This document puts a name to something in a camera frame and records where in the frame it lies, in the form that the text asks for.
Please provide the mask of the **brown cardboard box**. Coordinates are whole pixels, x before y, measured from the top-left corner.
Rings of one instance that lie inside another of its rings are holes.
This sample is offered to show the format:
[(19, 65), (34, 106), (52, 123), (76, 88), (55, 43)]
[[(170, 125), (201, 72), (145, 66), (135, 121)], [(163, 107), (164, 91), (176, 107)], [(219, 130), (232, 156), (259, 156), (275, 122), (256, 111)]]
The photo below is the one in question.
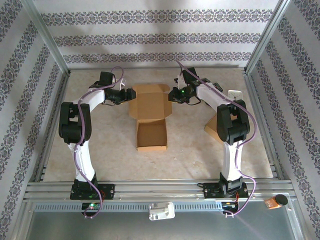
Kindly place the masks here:
[(209, 134), (212, 138), (218, 141), (221, 145), (224, 143), (217, 132), (217, 114), (215, 114), (205, 125), (204, 131)]
[(129, 115), (136, 120), (136, 149), (139, 152), (168, 149), (166, 118), (172, 114), (170, 87), (164, 83), (136, 84), (136, 98), (129, 101)]

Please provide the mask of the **white square clock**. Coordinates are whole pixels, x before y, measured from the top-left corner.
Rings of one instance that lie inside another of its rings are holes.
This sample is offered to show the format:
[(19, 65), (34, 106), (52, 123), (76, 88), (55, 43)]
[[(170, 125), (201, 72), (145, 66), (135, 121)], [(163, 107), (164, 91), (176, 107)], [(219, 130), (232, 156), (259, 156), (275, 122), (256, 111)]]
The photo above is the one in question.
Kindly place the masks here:
[(243, 100), (243, 92), (240, 90), (228, 90), (228, 97), (233, 101)]

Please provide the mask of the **grey metal sheet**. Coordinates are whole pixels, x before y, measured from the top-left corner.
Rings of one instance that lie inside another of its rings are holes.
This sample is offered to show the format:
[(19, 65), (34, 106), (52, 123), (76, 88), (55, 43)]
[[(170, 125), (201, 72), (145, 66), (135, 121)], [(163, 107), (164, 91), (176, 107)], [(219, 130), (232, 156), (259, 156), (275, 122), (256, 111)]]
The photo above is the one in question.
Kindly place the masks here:
[(234, 218), (218, 212), (177, 212), (151, 221), (146, 212), (101, 213), (85, 219), (76, 212), (36, 212), (27, 240), (295, 240), (283, 209), (246, 209)]

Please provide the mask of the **orange black small device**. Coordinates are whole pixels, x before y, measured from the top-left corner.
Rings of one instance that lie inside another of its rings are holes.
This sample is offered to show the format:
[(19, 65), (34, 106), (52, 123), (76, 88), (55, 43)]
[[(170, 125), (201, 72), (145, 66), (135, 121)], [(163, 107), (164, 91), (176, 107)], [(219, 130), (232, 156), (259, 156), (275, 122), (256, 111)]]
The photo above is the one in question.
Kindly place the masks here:
[(288, 204), (288, 198), (283, 194), (277, 194), (264, 201), (266, 207), (270, 210), (277, 209)]

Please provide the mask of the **aluminium frame rail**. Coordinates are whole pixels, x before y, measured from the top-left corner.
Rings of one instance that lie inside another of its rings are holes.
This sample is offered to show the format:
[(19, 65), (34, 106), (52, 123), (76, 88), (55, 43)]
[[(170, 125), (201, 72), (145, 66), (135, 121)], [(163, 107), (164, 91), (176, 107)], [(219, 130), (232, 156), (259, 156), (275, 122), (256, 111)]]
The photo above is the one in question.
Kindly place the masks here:
[[(173, 67), (173, 66), (160, 66), (160, 67), (152, 67), (152, 66), (147, 66), (147, 67), (123, 67), (124, 70), (171, 70), (171, 69), (179, 69), (179, 66)], [(102, 71), (102, 70), (111, 70), (112, 67), (94, 67), (94, 68), (70, 68), (69, 70), (72, 71)], [(235, 65), (228, 65), (228, 66), (222, 66), (222, 65), (217, 65), (217, 66), (195, 66), (195, 69), (212, 69), (212, 70), (217, 70), (217, 69), (237, 69), (240, 70), (242, 73), (246, 73), (246, 68), (245, 67), (236, 67)]]
[(64, 73), (61, 77), (61, 81), (55, 96), (55, 100), (51, 109), (50, 113), (50, 118), (47, 122), (47, 128), (46, 132), (44, 135), (44, 140), (43, 140), (43, 145), (42, 149), (40, 151), (40, 154), (35, 162), (35, 166), (33, 169), (33, 173), (31, 175), (31, 178), (29, 182), (34, 183), (34, 182), (40, 182), (42, 180), (42, 175), (43, 175), (43, 170), (46, 168), (49, 157), (50, 157), (50, 152), (52, 149), (53, 141), (55, 138), (56, 134), (56, 129), (58, 125), (58, 117), (59, 117), (59, 112), (60, 112), (60, 104), (62, 103), (64, 97), (65, 97), (65, 92), (66, 92), (66, 87), (68, 84), (68, 79), (70, 77), (71, 71), (69, 70), (67, 73)]
[(244, 74), (244, 81), (247, 88), (248, 96), (253, 108), (257, 126), (259, 129), (259, 134), (263, 142), (266, 155), (268, 157), (269, 165), (271, 167), (272, 175), (278, 180), (287, 180), (288, 177), (284, 174), (281, 167), (278, 155), (276, 153), (276, 148), (272, 142), (272, 138), (268, 129), (268, 125), (263, 113), (263, 108), (261, 107), (257, 91), (255, 89), (253, 80), (250, 75)]

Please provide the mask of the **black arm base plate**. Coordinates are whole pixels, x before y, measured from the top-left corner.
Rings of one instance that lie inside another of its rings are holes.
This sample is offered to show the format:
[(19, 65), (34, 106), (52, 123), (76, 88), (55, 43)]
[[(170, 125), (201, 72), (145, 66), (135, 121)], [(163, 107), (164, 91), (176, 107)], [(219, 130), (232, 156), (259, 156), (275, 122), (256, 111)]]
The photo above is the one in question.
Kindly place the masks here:
[[(98, 184), (96, 188), (99, 190), (102, 200), (112, 200), (115, 194), (114, 184)], [(99, 194), (87, 182), (80, 182), (80, 185), (73, 184), (70, 192), (71, 200), (99, 200)]]
[(226, 199), (226, 198), (236, 198), (236, 194), (240, 198), (248, 198), (249, 192), (247, 185), (243, 182), (241, 186), (225, 190), (222, 184), (218, 182), (208, 182), (203, 183), (203, 195), (205, 199)]

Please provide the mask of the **aluminium frame post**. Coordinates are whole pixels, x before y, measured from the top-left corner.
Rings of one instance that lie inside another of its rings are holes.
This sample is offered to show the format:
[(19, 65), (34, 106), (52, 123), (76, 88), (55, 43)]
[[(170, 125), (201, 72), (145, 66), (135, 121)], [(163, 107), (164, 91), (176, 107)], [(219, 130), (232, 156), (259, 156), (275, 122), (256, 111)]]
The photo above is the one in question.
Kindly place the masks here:
[(265, 26), (261, 37), (255, 46), (252, 55), (244, 68), (244, 72), (246, 75), (250, 74), (253, 71), (256, 63), (258, 62), (260, 56), (262, 55), (267, 43), (273, 36), (280, 20), (282, 19), (283, 15), (285, 14), (289, 4), (292, 0), (279, 0), (275, 9), (270, 17), (269, 22)]
[(70, 69), (67, 66), (66, 61), (64, 60), (62, 54), (60, 53), (54, 38), (52, 37), (45, 21), (43, 20), (41, 14), (37, 10), (33, 0), (20, 0), (23, 7), (25, 8), (27, 14), (29, 15), (30, 19), (32, 20), (33, 24), (35, 25), (37, 31), (41, 35), (42, 40), (47, 45), (48, 49), (50, 50), (51, 54), (53, 55), (54, 60), (57, 62), (60, 69), (70, 74)]

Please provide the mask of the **long aluminium mounting rail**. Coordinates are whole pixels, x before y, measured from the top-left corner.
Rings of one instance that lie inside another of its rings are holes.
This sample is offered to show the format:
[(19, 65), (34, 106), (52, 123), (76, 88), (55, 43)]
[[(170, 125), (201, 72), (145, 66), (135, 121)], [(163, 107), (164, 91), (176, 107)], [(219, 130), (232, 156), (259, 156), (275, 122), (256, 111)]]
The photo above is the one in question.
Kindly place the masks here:
[[(115, 185), (114, 202), (200, 202), (205, 201), (204, 190), (198, 183), (211, 183), (213, 179), (175, 180), (115, 180), (105, 181)], [(41, 181), (27, 184), (24, 202), (70, 202), (71, 181)], [(265, 200), (276, 194), (296, 199), (290, 180), (259, 178), (252, 196), (253, 201)]]

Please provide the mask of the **white plastic bracket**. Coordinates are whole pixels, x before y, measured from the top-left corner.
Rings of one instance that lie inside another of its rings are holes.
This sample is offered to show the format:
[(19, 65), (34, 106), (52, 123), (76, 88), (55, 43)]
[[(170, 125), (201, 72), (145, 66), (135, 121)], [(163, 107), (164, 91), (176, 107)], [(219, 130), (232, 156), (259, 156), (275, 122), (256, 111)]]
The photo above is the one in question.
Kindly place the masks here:
[(175, 206), (173, 202), (158, 202), (148, 205), (149, 219), (151, 221), (173, 219)]

